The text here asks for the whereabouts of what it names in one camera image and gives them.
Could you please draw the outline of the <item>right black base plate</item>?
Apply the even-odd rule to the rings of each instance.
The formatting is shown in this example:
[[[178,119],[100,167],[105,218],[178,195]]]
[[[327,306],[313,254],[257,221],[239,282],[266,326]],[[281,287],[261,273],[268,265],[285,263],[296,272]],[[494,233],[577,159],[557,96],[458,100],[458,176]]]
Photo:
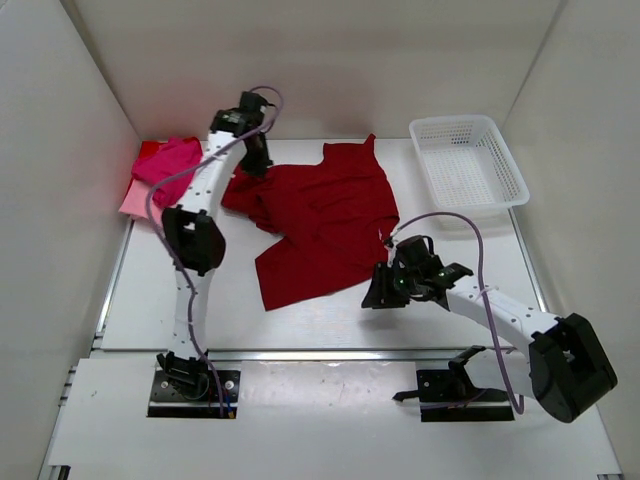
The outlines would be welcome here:
[[[464,367],[476,355],[488,353],[474,345],[446,360],[417,366],[417,387],[399,391],[396,403],[417,399],[422,422],[507,422],[514,413],[507,394],[498,389],[473,386]]]

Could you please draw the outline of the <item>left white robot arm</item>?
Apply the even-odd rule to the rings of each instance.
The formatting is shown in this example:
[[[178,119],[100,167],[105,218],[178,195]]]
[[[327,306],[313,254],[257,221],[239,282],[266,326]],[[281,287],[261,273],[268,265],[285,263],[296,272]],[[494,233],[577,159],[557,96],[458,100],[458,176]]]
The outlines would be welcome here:
[[[156,229],[175,267],[176,306],[171,346],[157,357],[168,381],[188,398],[197,398],[219,382],[205,346],[209,288],[226,251],[215,218],[222,197],[240,168],[262,178],[273,165],[265,134],[276,118],[266,117],[273,104],[254,87],[241,93],[239,104],[218,111],[209,127],[199,163],[164,183],[189,181],[185,193],[162,212]]]

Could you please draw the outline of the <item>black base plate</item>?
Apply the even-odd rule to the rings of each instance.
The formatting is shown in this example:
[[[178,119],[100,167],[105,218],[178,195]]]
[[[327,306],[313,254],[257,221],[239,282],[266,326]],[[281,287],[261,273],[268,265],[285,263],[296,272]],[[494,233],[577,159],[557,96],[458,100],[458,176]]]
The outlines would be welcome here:
[[[473,386],[464,367],[476,355],[488,353],[474,345],[446,360],[417,366],[417,387],[399,391],[396,403],[417,399],[422,422],[507,422],[514,413],[507,394],[498,389]]]
[[[195,386],[171,379],[156,368],[151,385],[147,416],[176,419],[235,419],[241,387],[239,369],[218,370],[222,394],[211,373],[201,375]]]

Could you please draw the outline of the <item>aluminium rail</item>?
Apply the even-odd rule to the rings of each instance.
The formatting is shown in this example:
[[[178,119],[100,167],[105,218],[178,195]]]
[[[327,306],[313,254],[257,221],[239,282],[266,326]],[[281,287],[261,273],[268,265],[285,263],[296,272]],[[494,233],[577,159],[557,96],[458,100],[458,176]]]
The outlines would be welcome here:
[[[210,350],[214,362],[416,362],[448,360],[462,349],[284,349],[284,350]]]

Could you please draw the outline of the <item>magenta folded t shirt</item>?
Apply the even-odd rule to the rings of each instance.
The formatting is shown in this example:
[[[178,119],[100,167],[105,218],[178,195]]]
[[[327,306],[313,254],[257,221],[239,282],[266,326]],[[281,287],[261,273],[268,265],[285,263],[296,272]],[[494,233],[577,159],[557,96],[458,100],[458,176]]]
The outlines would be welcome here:
[[[201,143],[186,151],[186,155],[182,157],[169,153],[155,155],[146,161],[139,161],[137,158],[132,165],[131,175],[133,179],[145,182],[152,187],[166,178],[198,165],[201,158]],[[186,192],[193,176],[194,173],[190,173],[161,186],[154,193],[152,199],[158,202],[161,207],[173,206]]]

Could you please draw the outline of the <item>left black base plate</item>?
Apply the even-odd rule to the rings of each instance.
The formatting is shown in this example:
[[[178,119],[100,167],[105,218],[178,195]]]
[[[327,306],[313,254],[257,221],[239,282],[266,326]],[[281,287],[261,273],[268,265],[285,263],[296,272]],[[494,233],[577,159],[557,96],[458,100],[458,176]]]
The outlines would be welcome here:
[[[222,394],[211,373],[201,375],[195,386],[171,379],[156,368],[151,385],[147,416],[176,419],[235,419],[241,387],[239,369],[218,370]]]

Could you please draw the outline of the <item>bright red folded t shirt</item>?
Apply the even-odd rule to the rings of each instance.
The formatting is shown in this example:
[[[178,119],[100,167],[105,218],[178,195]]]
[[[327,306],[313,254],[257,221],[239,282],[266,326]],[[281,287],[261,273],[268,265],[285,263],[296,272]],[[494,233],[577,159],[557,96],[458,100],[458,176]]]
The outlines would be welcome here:
[[[196,137],[171,137],[165,142],[143,141],[139,150],[138,160],[146,161],[155,155],[169,153],[182,157],[186,155],[186,151],[199,144],[200,141]]]

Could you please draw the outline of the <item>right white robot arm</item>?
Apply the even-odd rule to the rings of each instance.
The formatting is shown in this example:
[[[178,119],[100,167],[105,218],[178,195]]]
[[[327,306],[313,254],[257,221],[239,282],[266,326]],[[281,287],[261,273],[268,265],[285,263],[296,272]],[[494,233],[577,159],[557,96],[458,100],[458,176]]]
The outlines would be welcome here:
[[[471,269],[443,264],[428,236],[394,245],[391,259],[375,265],[361,306],[397,309],[411,302],[434,302],[487,328],[494,341],[513,349],[505,353],[474,345],[449,360],[437,378],[420,381],[411,395],[435,407],[461,406],[490,391],[513,392],[571,423],[618,384],[586,318],[543,312],[491,289]]]

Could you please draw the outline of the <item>light pink folded t shirt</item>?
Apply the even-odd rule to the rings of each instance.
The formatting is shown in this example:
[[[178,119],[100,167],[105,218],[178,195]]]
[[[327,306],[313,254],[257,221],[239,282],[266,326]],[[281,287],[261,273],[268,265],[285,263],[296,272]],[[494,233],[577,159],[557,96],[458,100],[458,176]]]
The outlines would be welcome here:
[[[162,212],[167,209],[167,206],[161,207],[154,199],[151,200],[151,215],[149,216],[146,210],[146,198],[151,185],[132,179],[128,190],[124,196],[122,204],[119,207],[119,212],[125,215],[129,215],[134,219],[149,220],[150,217],[158,224],[162,222]]]

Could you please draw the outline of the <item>white plastic mesh basket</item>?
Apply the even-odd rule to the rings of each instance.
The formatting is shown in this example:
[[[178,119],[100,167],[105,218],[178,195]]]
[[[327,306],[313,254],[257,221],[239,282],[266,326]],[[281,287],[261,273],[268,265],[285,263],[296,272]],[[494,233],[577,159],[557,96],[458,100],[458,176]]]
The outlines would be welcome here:
[[[490,117],[436,116],[409,124],[415,158],[432,211],[462,214],[488,235],[512,229],[511,213],[530,193]]]

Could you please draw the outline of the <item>dark red t shirt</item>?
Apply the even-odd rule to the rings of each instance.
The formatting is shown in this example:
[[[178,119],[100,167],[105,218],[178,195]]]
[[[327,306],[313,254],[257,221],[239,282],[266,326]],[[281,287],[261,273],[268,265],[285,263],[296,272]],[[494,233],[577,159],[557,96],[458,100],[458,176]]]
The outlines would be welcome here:
[[[367,281],[386,260],[399,211],[375,141],[326,143],[319,164],[276,165],[262,178],[235,171],[223,207],[282,237],[255,260],[266,310]]]

